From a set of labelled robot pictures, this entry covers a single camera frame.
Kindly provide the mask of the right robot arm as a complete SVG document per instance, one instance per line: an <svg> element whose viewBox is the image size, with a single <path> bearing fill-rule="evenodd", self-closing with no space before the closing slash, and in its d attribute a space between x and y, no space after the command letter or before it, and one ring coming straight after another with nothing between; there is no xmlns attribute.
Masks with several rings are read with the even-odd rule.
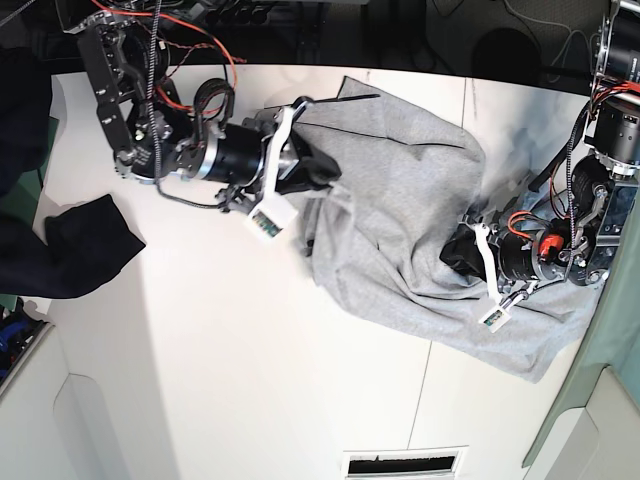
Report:
<svg viewBox="0 0 640 480"><path fill-rule="evenodd" d="M61 28L77 39L96 114L124 178L154 185L171 174L221 184L208 207L249 212L271 193L323 190L341 170L304 140L278 111L273 118L232 123L238 59L211 33L163 1L58 1ZM202 83L191 103L181 101L170 64L172 42L162 22L205 36L191 54L212 49L223 75Z"/></svg>

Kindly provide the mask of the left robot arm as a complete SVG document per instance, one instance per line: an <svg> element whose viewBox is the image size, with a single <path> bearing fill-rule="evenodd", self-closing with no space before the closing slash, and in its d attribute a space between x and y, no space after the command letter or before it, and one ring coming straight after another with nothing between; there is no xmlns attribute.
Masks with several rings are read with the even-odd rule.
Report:
<svg viewBox="0 0 640 480"><path fill-rule="evenodd" d="M593 79L565 146L527 185L549 188L545 218L524 194L503 211L470 207L441 260L504 299L555 282L605 279L639 189L639 4L613 1L598 31Z"/></svg>

